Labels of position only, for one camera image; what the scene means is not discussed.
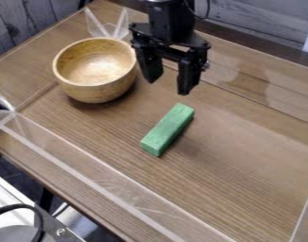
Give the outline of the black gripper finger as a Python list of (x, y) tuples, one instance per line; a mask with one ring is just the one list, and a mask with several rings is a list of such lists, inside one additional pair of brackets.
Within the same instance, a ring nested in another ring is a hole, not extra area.
[(150, 46), (142, 43), (133, 43), (132, 46), (142, 77), (149, 83), (154, 83), (162, 75), (161, 58), (156, 55), (154, 49)]
[(177, 64), (177, 93), (188, 95), (198, 84), (201, 77), (201, 66), (196, 60), (182, 58)]

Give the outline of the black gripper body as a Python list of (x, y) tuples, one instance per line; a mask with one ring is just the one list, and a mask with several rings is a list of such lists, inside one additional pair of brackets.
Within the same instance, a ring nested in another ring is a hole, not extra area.
[(142, 43), (154, 49), (162, 59), (180, 62), (182, 58), (196, 60), (201, 71), (206, 68), (209, 43), (194, 33), (194, 0), (144, 0), (148, 10), (146, 23), (130, 23), (130, 43)]

